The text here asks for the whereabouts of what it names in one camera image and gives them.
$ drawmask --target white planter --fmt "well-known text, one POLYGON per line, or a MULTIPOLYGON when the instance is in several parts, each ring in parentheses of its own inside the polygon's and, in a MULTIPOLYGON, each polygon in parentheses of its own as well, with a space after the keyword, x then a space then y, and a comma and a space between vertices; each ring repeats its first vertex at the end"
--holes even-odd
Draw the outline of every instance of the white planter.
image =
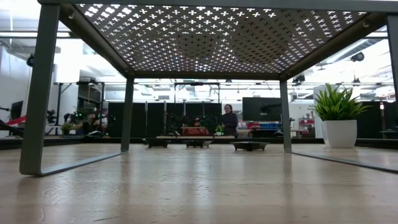
POLYGON ((322 122, 323 140, 328 147, 354 147, 356 132, 356 120, 322 122))

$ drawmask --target potted plant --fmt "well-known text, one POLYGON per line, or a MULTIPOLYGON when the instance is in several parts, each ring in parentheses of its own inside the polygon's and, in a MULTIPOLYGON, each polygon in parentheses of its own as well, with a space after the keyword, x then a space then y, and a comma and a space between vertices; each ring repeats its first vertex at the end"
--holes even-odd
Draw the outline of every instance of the potted plant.
POLYGON ((73 126, 72 126, 71 123, 64 123, 64 124, 61 126, 62 135, 63 135, 63 136, 68 136, 70 130, 72 130, 72 127, 73 127, 73 126))
POLYGON ((326 90, 316 95, 314 106, 316 114, 322 120, 322 135, 329 147, 352 148, 356 142, 356 117, 366 111, 369 106, 363 106, 352 98, 353 90, 332 89, 326 84, 326 90))
POLYGON ((222 136, 222 135, 223 135, 223 132, 224 132, 223 127, 222 127, 221 125, 217 125, 217 128, 216 128, 216 135, 217 135, 217 136, 222 136))

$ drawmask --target small plant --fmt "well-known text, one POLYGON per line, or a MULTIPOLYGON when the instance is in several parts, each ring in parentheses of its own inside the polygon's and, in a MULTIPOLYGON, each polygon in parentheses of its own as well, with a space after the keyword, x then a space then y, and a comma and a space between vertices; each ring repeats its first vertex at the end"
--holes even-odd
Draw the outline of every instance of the small plant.
POLYGON ((224 131, 223 127, 221 125, 217 125, 216 132, 222 133, 223 131, 224 131))
POLYGON ((73 125, 71 123, 65 123, 61 126, 61 131, 64 136, 69 135, 70 130, 72 130, 73 125))
POLYGON ((326 84, 326 90, 317 94, 317 104, 314 110, 322 121, 342 121, 353 120, 366 111, 370 106, 363 106, 357 103, 357 97, 351 99, 352 89, 345 88, 342 92, 337 92, 337 88, 332 90, 330 84, 326 84))

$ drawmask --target person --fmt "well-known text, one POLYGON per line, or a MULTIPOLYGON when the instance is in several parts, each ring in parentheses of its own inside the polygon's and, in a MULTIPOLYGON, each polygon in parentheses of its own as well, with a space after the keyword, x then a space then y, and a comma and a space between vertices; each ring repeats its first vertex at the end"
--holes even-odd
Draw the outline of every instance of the person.
POLYGON ((84 134, 88 134, 93 131, 101 131, 102 133, 104 133, 105 125, 102 124, 102 127, 100 128, 100 121, 96 119, 96 115, 94 113, 90 113, 88 115, 88 121, 74 125, 73 128, 75 130, 82 129, 84 134))
POLYGON ((201 128, 200 118, 195 118, 191 128, 185 128, 183 130, 185 136, 198 136, 198 135, 209 135, 209 131, 206 128, 201 128))
POLYGON ((238 117, 233 113, 231 105, 225 105, 224 110, 225 114, 221 117, 224 135, 237 137, 238 132, 236 131, 236 127, 238 127, 238 117))

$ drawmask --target green leaves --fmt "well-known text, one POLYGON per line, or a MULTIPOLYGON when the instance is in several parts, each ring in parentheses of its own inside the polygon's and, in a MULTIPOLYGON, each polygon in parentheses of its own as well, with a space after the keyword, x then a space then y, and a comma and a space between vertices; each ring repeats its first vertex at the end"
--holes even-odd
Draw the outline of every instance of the green leaves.
POLYGON ((322 121, 356 119, 357 115, 365 112, 370 106, 357 103, 357 97, 351 99, 352 95, 352 89, 345 88, 342 92, 337 92, 337 88, 332 90, 331 85, 326 84, 326 90, 317 94, 314 110, 322 121))

